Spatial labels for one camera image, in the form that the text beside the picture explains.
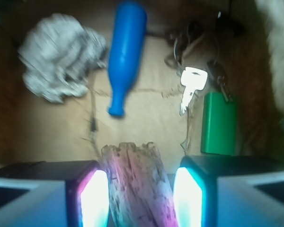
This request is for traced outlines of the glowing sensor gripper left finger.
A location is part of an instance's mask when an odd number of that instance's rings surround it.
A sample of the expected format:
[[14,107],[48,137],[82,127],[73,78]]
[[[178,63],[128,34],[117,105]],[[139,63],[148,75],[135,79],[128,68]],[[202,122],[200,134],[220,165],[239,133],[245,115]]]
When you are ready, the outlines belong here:
[[94,160],[0,168],[0,227],[105,227],[108,178]]

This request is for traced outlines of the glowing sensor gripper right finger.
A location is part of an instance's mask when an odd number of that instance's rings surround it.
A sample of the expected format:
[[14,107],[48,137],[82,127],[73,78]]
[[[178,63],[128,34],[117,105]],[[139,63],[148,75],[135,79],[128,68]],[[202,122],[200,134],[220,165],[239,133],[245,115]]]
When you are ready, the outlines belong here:
[[185,156],[173,199],[181,227],[284,227],[284,163],[257,156]]

